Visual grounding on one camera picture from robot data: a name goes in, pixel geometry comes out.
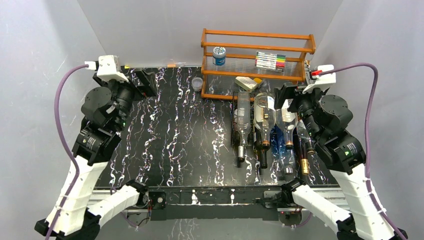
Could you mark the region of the small clear bottle dark cap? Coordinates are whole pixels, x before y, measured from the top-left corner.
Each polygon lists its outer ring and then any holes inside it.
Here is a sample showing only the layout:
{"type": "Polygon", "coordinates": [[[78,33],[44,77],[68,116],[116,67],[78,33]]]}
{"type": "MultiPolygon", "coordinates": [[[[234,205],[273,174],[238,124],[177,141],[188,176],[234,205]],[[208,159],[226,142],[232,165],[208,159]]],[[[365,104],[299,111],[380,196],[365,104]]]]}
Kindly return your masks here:
{"type": "Polygon", "coordinates": [[[300,153],[302,154],[302,156],[306,157],[307,155],[314,155],[316,153],[316,150],[314,148],[314,142],[311,139],[310,134],[302,120],[299,120],[297,122],[296,130],[300,153]]]}

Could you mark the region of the tall clear glass bottle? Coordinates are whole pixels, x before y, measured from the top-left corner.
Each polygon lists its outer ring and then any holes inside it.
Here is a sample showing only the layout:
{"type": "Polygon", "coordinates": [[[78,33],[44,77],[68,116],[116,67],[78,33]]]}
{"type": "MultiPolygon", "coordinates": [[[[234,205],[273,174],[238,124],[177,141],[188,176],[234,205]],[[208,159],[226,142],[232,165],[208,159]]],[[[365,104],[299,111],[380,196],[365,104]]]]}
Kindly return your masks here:
{"type": "Polygon", "coordinates": [[[237,162],[239,165],[245,161],[245,151],[251,132],[250,99],[249,92],[239,91],[237,94],[236,130],[239,135],[239,145],[237,148],[237,162]]]}

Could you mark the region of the round clear liquor bottle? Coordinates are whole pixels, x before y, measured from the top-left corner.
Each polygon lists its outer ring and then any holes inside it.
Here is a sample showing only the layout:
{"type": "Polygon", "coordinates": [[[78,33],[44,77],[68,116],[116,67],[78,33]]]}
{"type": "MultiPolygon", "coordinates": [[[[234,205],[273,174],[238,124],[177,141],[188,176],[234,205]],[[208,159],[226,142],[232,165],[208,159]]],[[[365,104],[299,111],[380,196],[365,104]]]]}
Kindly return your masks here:
{"type": "Polygon", "coordinates": [[[260,134],[260,146],[264,150],[271,147],[271,130],[276,124],[275,99],[271,93],[261,92],[254,97],[254,124],[260,134]]]}

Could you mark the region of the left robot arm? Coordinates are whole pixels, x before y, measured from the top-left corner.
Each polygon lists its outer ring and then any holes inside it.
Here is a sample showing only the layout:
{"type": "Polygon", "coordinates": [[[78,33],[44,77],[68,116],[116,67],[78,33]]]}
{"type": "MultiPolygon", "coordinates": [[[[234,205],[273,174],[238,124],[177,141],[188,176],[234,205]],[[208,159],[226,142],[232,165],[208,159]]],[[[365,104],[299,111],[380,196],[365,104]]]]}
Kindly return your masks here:
{"type": "Polygon", "coordinates": [[[89,205],[97,180],[121,142],[134,102],[157,95],[153,72],[129,69],[124,81],[109,82],[93,76],[98,86],[90,90],[81,107],[84,117],[72,148],[67,178],[58,200],[47,218],[34,229],[42,236],[57,240],[93,240],[102,226],[130,207],[149,208],[148,187],[135,179],[112,191],[105,199],[89,205]]]}

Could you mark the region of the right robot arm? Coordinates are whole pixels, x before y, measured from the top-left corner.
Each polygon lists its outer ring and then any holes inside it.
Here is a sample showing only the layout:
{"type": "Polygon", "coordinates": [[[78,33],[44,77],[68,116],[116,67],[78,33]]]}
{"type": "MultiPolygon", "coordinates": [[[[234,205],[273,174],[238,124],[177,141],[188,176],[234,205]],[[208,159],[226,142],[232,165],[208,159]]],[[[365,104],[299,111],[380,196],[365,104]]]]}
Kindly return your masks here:
{"type": "Polygon", "coordinates": [[[393,226],[380,206],[363,146],[347,131],[353,118],[347,102],[318,88],[307,93],[305,85],[290,82],[276,88],[274,94],[276,109],[288,103],[288,110],[305,124],[315,153],[336,179],[348,209],[322,197],[299,178],[281,187],[282,202],[306,208],[339,240],[406,240],[406,231],[393,226]]]}

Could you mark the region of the square clear whisky bottle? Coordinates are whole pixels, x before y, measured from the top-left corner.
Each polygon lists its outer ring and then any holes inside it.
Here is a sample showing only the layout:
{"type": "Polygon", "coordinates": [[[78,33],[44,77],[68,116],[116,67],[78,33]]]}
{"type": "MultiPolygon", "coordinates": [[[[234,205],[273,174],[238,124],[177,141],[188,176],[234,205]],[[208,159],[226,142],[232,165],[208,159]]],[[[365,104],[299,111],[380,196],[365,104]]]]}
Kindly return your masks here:
{"type": "Polygon", "coordinates": [[[288,111],[292,99],[286,99],[283,106],[276,110],[276,125],[281,130],[285,148],[292,150],[294,148],[293,133],[298,124],[298,115],[288,111]]]}

